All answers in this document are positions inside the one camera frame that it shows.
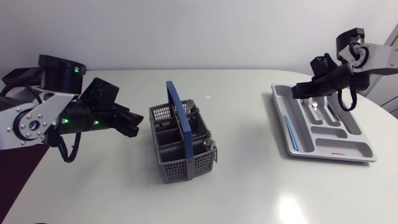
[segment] gray plastic basket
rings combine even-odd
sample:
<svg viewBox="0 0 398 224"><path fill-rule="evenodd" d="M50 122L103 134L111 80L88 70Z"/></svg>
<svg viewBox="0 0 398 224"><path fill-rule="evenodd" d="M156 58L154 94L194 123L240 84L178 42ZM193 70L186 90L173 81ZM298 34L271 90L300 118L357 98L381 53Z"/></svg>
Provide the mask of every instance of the gray plastic basket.
<svg viewBox="0 0 398 224"><path fill-rule="evenodd" d="M191 180L211 171L213 161L217 162L217 147L208 151L204 145L204 140L210 138L211 133L195 102L180 101L178 95L173 96L171 86L175 90L172 82L167 82L170 103L149 108L159 172L165 183ZM189 124L191 138L187 137L183 120Z"/></svg>

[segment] white wall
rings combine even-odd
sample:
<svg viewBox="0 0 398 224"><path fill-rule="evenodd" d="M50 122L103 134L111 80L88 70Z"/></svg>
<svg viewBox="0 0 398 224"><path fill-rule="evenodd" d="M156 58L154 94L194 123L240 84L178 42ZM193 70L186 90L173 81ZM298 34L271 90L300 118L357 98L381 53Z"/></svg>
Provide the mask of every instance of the white wall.
<svg viewBox="0 0 398 224"><path fill-rule="evenodd" d="M311 74L335 57L335 38L365 28L383 44L398 1L2 0L0 74L37 65L38 54L90 70L274 68Z"/></svg>

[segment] white table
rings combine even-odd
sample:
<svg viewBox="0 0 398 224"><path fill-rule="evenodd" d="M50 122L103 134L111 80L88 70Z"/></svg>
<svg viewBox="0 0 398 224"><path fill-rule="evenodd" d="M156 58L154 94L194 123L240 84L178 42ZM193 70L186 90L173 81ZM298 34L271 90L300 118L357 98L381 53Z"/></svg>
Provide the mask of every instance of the white table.
<svg viewBox="0 0 398 224"><path fill-rule="evenodd" d="M94 77L120 87L116 102L145 116L138 136L83 133L71 164L50 149L4 223L398 223L398 121L363 97L353 113L377 155L371 164L287 154L271 83L308 75L100 71L88 72L84 88ZM167 102L167 80L195 100L219 140L210 173L174 184L160 178L148 110Z"/></svg>

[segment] gray cutlery tray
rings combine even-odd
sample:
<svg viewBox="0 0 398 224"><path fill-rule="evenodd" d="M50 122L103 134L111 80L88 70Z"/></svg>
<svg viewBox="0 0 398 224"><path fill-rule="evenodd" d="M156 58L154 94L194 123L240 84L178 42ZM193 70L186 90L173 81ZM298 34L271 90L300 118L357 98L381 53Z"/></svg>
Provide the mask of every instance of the gray cutlery tray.
<svg viewBox="0 0 398 224"><path fill-rule="evenodd" d="M271 88L290 155L357 162L377 160L354 116L340 108L336 93L313 98L323 117L320 119L311 104L292 98L291 86L272 84Z"/></svg>

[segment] blue basket handle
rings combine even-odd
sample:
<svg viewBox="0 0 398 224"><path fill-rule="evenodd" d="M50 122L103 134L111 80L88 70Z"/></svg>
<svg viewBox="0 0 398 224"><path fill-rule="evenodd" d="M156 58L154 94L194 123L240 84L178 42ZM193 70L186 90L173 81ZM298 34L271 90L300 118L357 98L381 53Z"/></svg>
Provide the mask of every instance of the blue basket handle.
<svg viewBox="0 0 398 224"><path fill-rule="evenodd" d="M177 115L180 120L181 128L182 128L182 135L184 141L184 149L185 149L185 159L192 159L193 158L193 148L192 148L192 131L189 125L187 115L184 112L184 108L182 107L182 103L178 93L173 85L173 82L167 81L167 96L169 98L169 105L170 105L170 114L175 109L177 110Z"/></svg>

